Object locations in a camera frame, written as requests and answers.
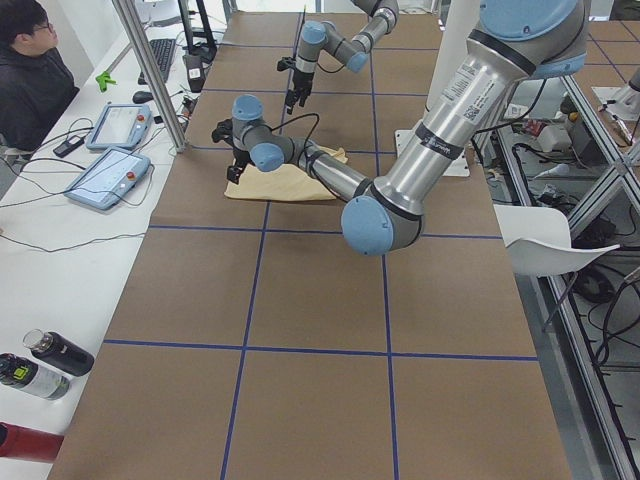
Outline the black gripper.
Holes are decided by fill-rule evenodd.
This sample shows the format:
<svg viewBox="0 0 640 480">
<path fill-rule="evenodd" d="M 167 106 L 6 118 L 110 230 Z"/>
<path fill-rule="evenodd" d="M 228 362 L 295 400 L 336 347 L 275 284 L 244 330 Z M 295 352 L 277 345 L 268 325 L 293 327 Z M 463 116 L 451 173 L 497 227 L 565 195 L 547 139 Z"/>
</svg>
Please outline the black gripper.
<svg viewBox="0 0 640 480">
<path fill-rule="evenodd" d="M 233 165 L 229 165 L 226 171 L 226 178 L 231 183 L 239 183 L 246 167 L 251 164 L 251 157 L 248 151 L 233 146 Z"/>
<path fill-rule="evenodd" d="M 285 110 L 292 114 L 294 108 L 304 107 L 312 92 L 314 73 L 295 70 L 293 74 L 293 89 L 289 89 L 285 96 Z"/>
</svg>

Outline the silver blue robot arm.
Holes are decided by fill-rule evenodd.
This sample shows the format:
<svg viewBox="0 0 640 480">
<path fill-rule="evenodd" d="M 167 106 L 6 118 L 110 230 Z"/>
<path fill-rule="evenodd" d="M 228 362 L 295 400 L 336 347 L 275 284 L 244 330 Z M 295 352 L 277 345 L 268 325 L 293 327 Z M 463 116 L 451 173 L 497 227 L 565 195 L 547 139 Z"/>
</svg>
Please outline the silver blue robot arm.
<svg viewBox="0 0 640 480">
<path fill-rule="evenodd" d="M 291 70 L 292 86 L 285 96 L 288 114 L 296 105 L 303 107 L 312 93 L 319 58 L 326 52 L 351 72 L 358 73 L 366 65 L 375 44 L 390 34 L 397 25 L 400 12 L 397 1 L 354 0 L 352 4 L 368 16 L 368 23 L 347 39 L 330 21 L 304 20 L 298 33 L 294 55 L 282 57 L 276 69 Z"/>
<path fill-rule="evenodd" d="M 261 101 L 239 96 L 232 115 L 213 131 L 229 144 L 237 182 L 248 165 L 272 172 L 292 164 L 345 203 L 341 228 L 348 245 L 379 256 L 413 244 L 423 230 L 423 202 L 465 145 L 488 122 L 515 84 L 578 71 L 586 58 L 587 1 L 482 1 L 474 9 L 467 54 L 410 132 L 385 175 L 368 178 L 308 138 L 277 133 Z"/>
</svg>

